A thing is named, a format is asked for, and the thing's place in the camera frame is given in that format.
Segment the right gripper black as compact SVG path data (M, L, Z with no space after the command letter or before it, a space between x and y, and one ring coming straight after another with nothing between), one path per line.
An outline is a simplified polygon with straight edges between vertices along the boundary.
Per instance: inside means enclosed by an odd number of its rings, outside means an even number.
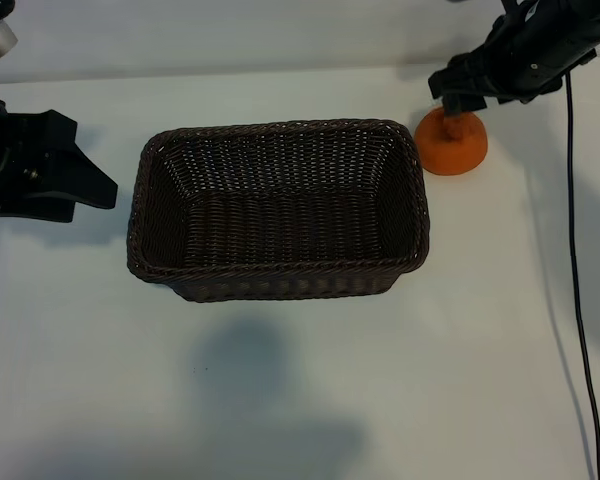
M480 49L456 55L428 86L447 117L501 103L528 103L562 87L563 77L596 57L594 13L505 13Z

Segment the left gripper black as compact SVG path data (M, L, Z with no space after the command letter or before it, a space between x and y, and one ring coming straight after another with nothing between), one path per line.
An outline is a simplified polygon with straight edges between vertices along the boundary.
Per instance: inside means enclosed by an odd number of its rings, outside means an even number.
M55 110L9 113L0 100L0 218L71 223L83 204L110 210L118 186L76 144L77 123ZM40 174L42 197L31 197Z

